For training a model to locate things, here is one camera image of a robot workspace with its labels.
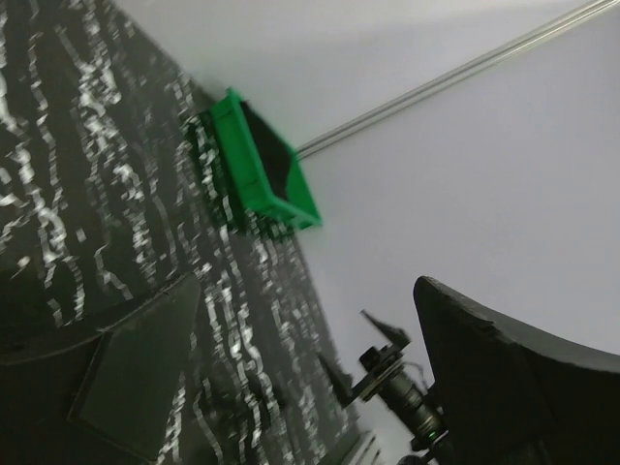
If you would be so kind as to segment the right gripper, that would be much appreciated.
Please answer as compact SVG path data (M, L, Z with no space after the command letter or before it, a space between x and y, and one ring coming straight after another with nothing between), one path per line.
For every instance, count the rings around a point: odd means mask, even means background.
M439 403L459 464L616 464L619 357L494 311L431 278L413 288ZM318 360L338 403L379 395L407 402L402 329L360 314L392 344L371 347L352 378Z

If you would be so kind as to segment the black t shirt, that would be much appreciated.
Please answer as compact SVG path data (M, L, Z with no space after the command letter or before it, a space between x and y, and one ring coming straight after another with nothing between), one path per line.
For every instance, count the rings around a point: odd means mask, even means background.
M292 165L291 153L287 145L277 137L247 101L242 101L240 106L257 147L270 189L276 197L287 201L289 199L287 182Z

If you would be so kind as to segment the aluminium frame post right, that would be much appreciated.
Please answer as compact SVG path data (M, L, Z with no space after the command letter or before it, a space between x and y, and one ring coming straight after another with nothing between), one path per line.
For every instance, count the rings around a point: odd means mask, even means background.
M306 142L298 149L298 154L301 159L307 159L459 82L537 47L618 6L619 0L590 1Z

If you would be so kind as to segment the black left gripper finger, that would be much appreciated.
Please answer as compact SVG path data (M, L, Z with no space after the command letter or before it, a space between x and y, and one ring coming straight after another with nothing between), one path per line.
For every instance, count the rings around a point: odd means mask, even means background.
M2 326L2 463L154 463L201 294L189 272L59 328Z

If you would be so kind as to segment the green plastic bin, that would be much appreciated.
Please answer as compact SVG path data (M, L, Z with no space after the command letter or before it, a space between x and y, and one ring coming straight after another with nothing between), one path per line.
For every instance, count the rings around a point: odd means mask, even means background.
M323 224L298 154L235 88L209 113L241 204L297 230Z

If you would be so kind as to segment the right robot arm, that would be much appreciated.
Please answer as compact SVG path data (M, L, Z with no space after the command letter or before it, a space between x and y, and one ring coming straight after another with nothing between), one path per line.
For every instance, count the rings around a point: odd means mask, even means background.
M342 406L382 399L410 431L407 464L615 464L619 358L492 310L421 276L413 298L432 385L405 370L407 333L374 320L387 339L360 356L354 381L322 367Z

